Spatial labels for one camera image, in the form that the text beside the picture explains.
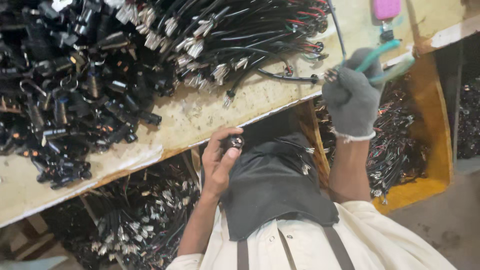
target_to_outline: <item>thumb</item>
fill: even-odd
[[[222,157],[216,172],[220,175],[228,175],[239,156],[240,150],[234,147],[228,149],[225,155]]]

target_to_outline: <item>cream shirt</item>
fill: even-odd
[[[365,201],[336,204],[334,225],[355,270],[455,269],[438,251]],[[278,235],[285,236],[297,270],[341,270],[323,228],[309,220],[273,220],[248,237],[250,270],[290,270]],[[237,243],[229,241],[227,218],[217,208],[205,255],[177,257],[167,270],[235,270]]]

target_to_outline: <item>man's right hand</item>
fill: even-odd
[[[373,86],[368,78],[381,75],[382,66],[376,60],[365,72],[354,71],[371,51],[369,48],[356,50],[338,70],[337,79],[325,83],[322,89],[336,135],[347,141],[364,141],[375,136],[373,123],[384,85]]]
[[[207,147],[202,156],[205,170],[205,184],[202,189],[203,196],[220,198],[223,191],[228,188],[229,173],[233,164],[241,154],[241,150],[230,148],[224,156],[221,140],[229,135],[243,133],[242,128],[229,127],[214,132],[210,137]]]

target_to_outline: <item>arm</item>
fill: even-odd
[[[365,163],[370,141],[346,143],[337,139],[335,159],[328,178],[328,190],[332,201],[370,201],[370,186]]]
[[[205,253],[212,234],[218,197],[202,193],[180,241],[178,256]]]
[[[202,156],[205,184],[180,241],[178,256],[204,253],[212,234],[215,210],[222,192],[228,188],[228,174],[241,154],[230,148],[222,157],[220,140],[231,134],[241,134],[241,128],[226,128],[212,134]]]
[[[363,73],[355,71],[370,52],[358,49],[344,67],[327,72],[323,86],[322,95],[337,136],[328,187],[331,199],[338,203],[371,200],[365,167],[383,85],[371,85],[367,77],[383,71],[378,60]]]

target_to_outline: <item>pink object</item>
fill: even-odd
[[[400,13],[400,0],[374,0],[373,9],[377,19],[390,19]]]

